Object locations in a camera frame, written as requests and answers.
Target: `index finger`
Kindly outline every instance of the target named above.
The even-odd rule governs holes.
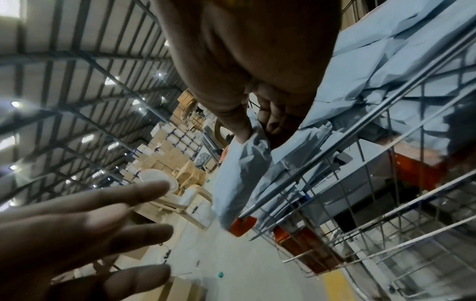
[[[143,182],[125,186],[94,189],[59,197],[26,207],[12,208],[0,214],[0,223],[44,214],[90,211],[104,206],[125,203],[135,206],[153,201],[169,191],[166,181]]]

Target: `metal wire cart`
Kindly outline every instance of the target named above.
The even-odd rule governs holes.
[[[427,111],[422,101],[416,112],[419,121],[403,134],[393,131],[390,110],[415,89],[424,96],[428,78],[464,56],[475,42],[473,26],[443,47],[335,143],[249,206],[241,220],[257,213],[269,220],[266,226],[255,227],[251,240],[264,237],[276,243],[286,256],[283,263],[298,263],[307,277],[341,269],[364,300],[459,300],[475,296],[475,146],[466,144],[442,156],[425,148],[425,139],[432,121],[475,100],[476,80],[463,81],[460,76],[457,93],[449,94],[449,101],[436,111]],[[386,140],[381,150],[365,156],[361,134],[375,120],[386,123]],[[466,130],[475,131],[470,126]],[[409,137],[419,141],[418,147],[405,143]],[[348,171],[346,165],[335,164],[333,154],[352,147],[360,153],[360,160]],[[383,162],[388,164],[390,176],[375,188]],[[329,173],[317,183],[308,183],[305,174],[316,167],[326,167]],[[353,177],[365,179],[364,184],[353,187]],[[290,187],[300,185],[305,187],[301,190],[304,193],[290,193]],[[369,196],[357,198],[362,189]],[[266,209],[277,197],[285,205],[272,212]],[[320,216],[312,216],[311,208]],[[362,271],[376,284],[378,294],[362,288],[362,281],[357,279]]]

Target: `white round object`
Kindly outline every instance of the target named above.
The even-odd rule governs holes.
[[[167,181],[170,189],[167,193],[174,193],[179,188],[179,182],[172,175],[158,169],[145,169],[139,172],[139,179],[143,182]]]

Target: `shopping cart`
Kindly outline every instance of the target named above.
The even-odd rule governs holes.
[[[422,102],[420,121],[408,132],[389,137],[388,144],[378,154],[388,156],[391,167],[391,182],[387,183],[386,187],[392,202],[387,206],[381,204],[378,195],[381,191],[376,191],[372,184],[369,164],[375,156],[366,158],[359,140],[360,131],[375,119],[388,120],[387,128],[389,133],[392,133],[390,107],[416,87],[422,87],[430,75],[464,53],[474,43],[475,27],[444,48],[418,74],[345,131],[331,147],[321,151],[271,193],[249,206],[239,216],[239,220],[261,212],[272,221],[264,228],[255,229],[251,240],[264,237],[274,244],[277,236],[282,235],[276,232],[276,229],[279,229],[297,244],[302,244],[300,237],[296,237],[284,227],[286,223],[302,223],[306,229],[312,231],[321,245],[300,254],[277,247],[279,252],[286,256],[283,263],[299,264],[306,277],[340,269],[364,300],[476,299],[476,165],[475,160],[472,160],[474,148],[467,145],[457,155],[445,157],[443,164],[434,167],[427,161],[428,150],[424,147],[423,130],[426,124],[445,110],[476,99],[476,80],[466,83],[457,96],[430,115],[425,114],[425,104]],[[395,147],[410,135],[420,137],[417,160],[409,160],[395,151]],[[329,159],[336,150],[353,143],[357,144],[361,155],[361,164],[356,167],[355,172],[365,175],[366,184],[371,191],[370,202],[363,209],[356,208],[356,205],[350,202],[346,178],[351,175],[339,174],[339,170]],[[319,164],[330,167],[330,176],[334,177],[335,181],[316,192],[316,186],[309,185],[303,176]],[[288,187],[303,182],[307,196],[304,201],[287,193]],[[417,189],[414,197],[410,199],[408,195],[402,195],[402,186],[405,186],[405,183],[411,183]],[[339,190],[341,202],[346,205],[347,216],[351,220],[349,223],[337,221],[336,215],[328,212],[328,206],[323,205],[326,200],[321,196],[331,189]],[[288,209],[284,215],[273,216],[263,210],[263,206],[278,195],[284,198]],[[327,222],[318,225],[315,220],[309,218],[306,209],[311,205],[320,206]],[[365,212],[366,218],[362,218],[357,211]],[[323,250],[333,260],[323,260]],[[333,264],[325,262],[329,260],[333,261]],[[322,269],[317,271],[319,269],[313,268],[313,265],[320,265]],[[363,268],[377,284],[379,296],[366,296],[355,281],[357,268]]]

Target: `yellow line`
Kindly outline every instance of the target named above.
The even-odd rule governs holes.
[[[341,271],[335,270],[321,276],[329,301],[355,301],[352,288]]]

